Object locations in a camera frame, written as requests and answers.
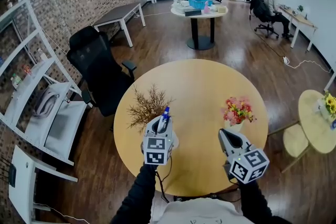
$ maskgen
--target potted plant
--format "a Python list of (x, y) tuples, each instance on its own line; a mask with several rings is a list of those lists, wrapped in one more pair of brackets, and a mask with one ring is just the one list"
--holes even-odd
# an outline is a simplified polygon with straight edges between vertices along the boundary
[(299, 6), (298, 6), (298, 11), (299, 11), (300, 13), (303, 12), (303, 6), (302, 6), (302, 5), (299, 5)]
[(333, 121), (336, 118), (336, 98), (329, 92), (326, 92), (322, 99), (318, 100), (319, 111), (322, 117), (327, 121)]
[(252, 114), (251, 104), (247, 97), (230, 97), (226, 100), (226, 108), (222, 108), (225, 127), (234, 129), (239, 132), (242, 128), (244, 120), (250, 122), (256, 121), (256, 117)]
[(154, 84), (148, 90), (148, 98), (145, 97), (144, 93), (139, 92), (136, 87), (134, 87), (134, 94), (136, 105), (128, 109), (132, 118), (129, 127), (138, 127), (139, 133), (142, 134), (147, 124), (157, 116), (162, 115), (165, 108), (173, 102), (173, 99), (166, 99), (165, 91), (158, 90)]

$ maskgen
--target black jacket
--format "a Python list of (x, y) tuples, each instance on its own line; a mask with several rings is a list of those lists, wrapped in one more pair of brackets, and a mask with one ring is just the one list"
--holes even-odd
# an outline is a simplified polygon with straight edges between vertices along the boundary
[[(144, 164), (135, 182), (110, 224), (148, 224), (151, 219), (155, 193), (156, 166)], [(255, 224), (286, 224), (286, 220), (272, 216), (258, 184), (240, 184), (243, 215)]]

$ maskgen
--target white shelf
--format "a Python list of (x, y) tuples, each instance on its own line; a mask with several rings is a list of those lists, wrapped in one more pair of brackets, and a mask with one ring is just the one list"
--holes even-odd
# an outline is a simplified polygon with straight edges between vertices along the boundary
[(12, 126), (16, 126), (30, 95), (54, 61), (54, 58), (50, 58), (46, 61), (37, 63), (31, 69), (33, 75), (26, 75), (25, 79), (19, 84), (5, 113), (5, 117), (9, 120)]
[(51, 125), (45, 147), (65, 159), (69, 158), (78, 125), (86, 104), (82, 101), (63, 102)]
[(46, 143), (52, 122), (54, 121), (54, 118), (62, 105), (63, 99), (66, 97), (70, 86), (70, 82), (55, 83), (49, 86), (52, 90), (59, 94), (59, 97), (57, 98), (50, 114), (46, 118), (37, 118), (34, 116), (30, 118), (25, 134), (33, 143), (40, 144), (42, 146)]
[(28, 37), (23, 40), (19, 46), (13, 50), (13, 52), (8, 56), (8, 58), (5, 60), (5, 62), (0, 67), (0, 76), (5, 72), (6, 68), (10, 64), (11, 61), (15, 58), (15, 56), (25, 47), (28, 42), (30, 42), (36, 35), (38, 34), (38, 30), (34, 30)]
[(26, 3), (26, 0), (22, 0), (13, 7), (11, 7), (9, 10), (7, 10), (3, 15), (0, 16), (0, 31), (2, 31), (7, 25), (13, 20), (17, 9), (19, 9), (23, 4)]

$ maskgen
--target brick wall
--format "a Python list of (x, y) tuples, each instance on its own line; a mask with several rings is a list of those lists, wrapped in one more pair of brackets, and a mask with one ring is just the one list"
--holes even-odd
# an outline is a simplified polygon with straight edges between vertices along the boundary
[[(0, 14), (3, 14), (7, 10), (6, 2), (7, 0), (0, 0)], [(91, 25), (112, 8), (132, 2), (141, 2), (143, 4), (145, 0), (31, 0), (35, 14), (37, 15), (41, 27), (45, 30), (47, 38), (49, 39), (50, 37), (53, 40), (51, 41), (51, 39), (49, 39), (51, 46), (76, 83), (79, 82), (81, 75), (68, 62), (65, 54), (69, 50), (68, 40), (70, 36), (83, 27)], [(23, 38), (25, 38), (27, 35), (26, 12), (23, 11), (15, 20)], [(106, 31), (109, 37), (112, 37), (113, 34), (119, 30), (119, 25), (106, 25), (103, 26), (101, 30)], [(0, 56), (3, 59), (6, 59), (18, 44), (19, 40), (16, 37), (12, 26), (7, 27), (0, 34)], [(37, 48), (43, 48), (40, 40), (35, 38), (29, 44), (32, 54), (38, 59), (36, 53)], [(23, 64), (32, 66), (32, 62), (24, 51), (19, 53), (0, 78), (0, 111), (2, 113), (6, 110), (13, 92), (10, 77), (13, 73), (17, 73), (23, 78)], [(57, 69), (56, 65), (53, 65), (48, 73), (52, 78), (55, 78), (58, 81), (65, 81), (65, 78)], [(21, 130), (24, 131), (26, 124), (29, 121), (32, 111), (31, 107), (34, 105), (38, 90), (43, 89), (45, 86), (46, 83), (41, 81), (31, 95), (18, 123), (18, 127)], [(38, 157), (41, 156), (40, 150), (26, 143), (22, 138), (0, 122), (1, 156), (11, 160), (15, 144), (18, 144), (23, 150), (32, 155)], [(0, 223), (23, 223), (8, 199), (8, 185), (3, 181), (0, 181)]]

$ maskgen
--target dried plant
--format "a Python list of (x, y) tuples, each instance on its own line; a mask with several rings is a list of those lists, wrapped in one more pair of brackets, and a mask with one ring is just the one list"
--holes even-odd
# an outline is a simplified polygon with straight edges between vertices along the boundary
[(149, 98), (147, 99), (142, 92), (139, 92), (134, 87), (136, 105), (131, 106), (128, 111), (132, 117), (130, 128), (137, 126), (139, 133), (142, 134), (146, 125), (155, 117), (163, 114), (165, 108), (173, 102), (173, 99), (165, 99), (165, 91), (157, 89), (155, 84), (152, 84), (148, 90)]

